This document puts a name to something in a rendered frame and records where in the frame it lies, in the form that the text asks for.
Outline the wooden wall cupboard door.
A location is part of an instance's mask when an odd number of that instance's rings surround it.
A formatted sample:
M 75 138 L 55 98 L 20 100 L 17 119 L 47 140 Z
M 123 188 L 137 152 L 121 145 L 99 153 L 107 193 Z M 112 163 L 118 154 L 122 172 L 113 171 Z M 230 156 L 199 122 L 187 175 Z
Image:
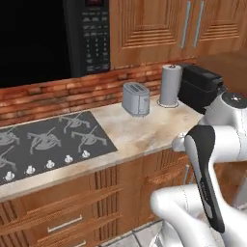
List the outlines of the wooden wall cupboard door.
M 196 56 L 238 50 L 247 33 L 247 0 L 204 0 Z M 197 19 L 201 0 L 198 0 Z
M 189 22 L 179 47 L 187 1 L 191 15 L 194 0 L 110 0 L 111 69 L 190 58 Z

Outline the grey toaster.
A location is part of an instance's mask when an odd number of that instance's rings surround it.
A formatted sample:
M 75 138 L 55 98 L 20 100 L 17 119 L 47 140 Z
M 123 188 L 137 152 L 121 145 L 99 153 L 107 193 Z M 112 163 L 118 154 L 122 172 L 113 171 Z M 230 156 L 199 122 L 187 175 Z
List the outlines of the grey toaster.
M 146 117 L 150 113 L 150 90 L 141 83 L 124 83 L 122 107 L 133 117 Z

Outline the black microwave oven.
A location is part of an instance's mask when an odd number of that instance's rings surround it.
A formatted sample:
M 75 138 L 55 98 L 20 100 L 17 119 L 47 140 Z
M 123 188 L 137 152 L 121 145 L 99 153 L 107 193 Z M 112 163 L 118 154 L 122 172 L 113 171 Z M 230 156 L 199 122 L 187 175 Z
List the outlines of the black microwave oven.
M 109 0 L 0 0 L 0 89 L 110 69 Z

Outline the wooden base cupboard door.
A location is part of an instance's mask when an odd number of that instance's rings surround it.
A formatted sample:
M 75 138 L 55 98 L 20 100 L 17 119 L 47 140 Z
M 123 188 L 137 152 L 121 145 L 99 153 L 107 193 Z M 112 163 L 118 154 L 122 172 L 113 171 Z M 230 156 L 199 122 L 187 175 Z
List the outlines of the wooden base cupboard door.
M 171 150 L 137 160 L 137 171 L 131 174 L 131 184 L 127 186 L 129 195 L 124 197 L 126 213 L 122 229 L 130 231 L 156 219 L 150 207 L 151 193 L 159 188 L 183 185 L 186 164 L 190 165 L 184 153 Z M 186 182 L 191 176 L 189 171 Z

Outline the black coffee machine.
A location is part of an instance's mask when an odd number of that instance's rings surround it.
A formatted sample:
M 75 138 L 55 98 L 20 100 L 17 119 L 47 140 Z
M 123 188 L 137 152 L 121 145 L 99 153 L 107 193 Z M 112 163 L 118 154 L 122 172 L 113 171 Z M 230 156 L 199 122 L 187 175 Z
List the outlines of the black coffee machine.
M 204 114 L 212 101 L 227 91 L 223 77 L 196 65 L 180 66 L 182 77 L 178 99 L 198 113 Z

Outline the white paper towel roll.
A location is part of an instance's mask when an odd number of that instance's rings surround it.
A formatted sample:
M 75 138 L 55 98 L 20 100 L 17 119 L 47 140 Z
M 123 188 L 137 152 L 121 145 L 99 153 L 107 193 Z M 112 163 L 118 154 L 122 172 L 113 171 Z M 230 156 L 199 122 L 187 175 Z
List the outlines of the white paper towel roll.
M 160 96 L 157 103 L 166 108 L 178 106 L 178 92 L 182 67 L 179 65 L 164 65 L 161 72 Z

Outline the black hob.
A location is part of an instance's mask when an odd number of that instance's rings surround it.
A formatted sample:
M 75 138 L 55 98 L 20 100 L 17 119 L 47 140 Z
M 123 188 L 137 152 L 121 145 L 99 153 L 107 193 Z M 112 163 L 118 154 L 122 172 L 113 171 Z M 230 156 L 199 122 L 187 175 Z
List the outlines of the black hob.
M 83 158 L 83 150 L 90 157 Z M 0 186 L 116 150 L 89 111 L 7 126 L 0 129 Z M 65 162 L 66 155 L 73 158 L 69 164 Z M 45 167 L 48 160 L 55 163 L 52 169 Z M 36 169 L 33 175 L 26 174 L 29 165 Z M 5 181 L 9 171 L 14 173 L 14 179 Z

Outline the wooden drawer front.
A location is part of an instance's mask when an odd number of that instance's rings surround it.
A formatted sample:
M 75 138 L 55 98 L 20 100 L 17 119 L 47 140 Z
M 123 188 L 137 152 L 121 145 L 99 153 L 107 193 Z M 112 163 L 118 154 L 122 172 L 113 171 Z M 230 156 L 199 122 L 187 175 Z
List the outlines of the wooden drawer front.
M 85 192 L 84 194 L 63 199 L 62 201 L 50 204 L 48 206 L 39 207 L 38 209 L 28 212 L 22 218 L 18 218 L 6 225 L 0 226 L 0 235 L 27 230 L 44 222 L 58 219 L 66 214 L 90 206 L 93 203 L 121 190 L 123 190 L 123 188 L 119 185 L 112 186 L 97 191 Z
M 73 240 L 79 239 L 98 244 L 118 235 L 119 222 L 122 217 L 123 215 L 117 212 L 99 219 L 94 218 L 88 223 L 78 223 L 39 239 L 30 247 L 67 247 Z

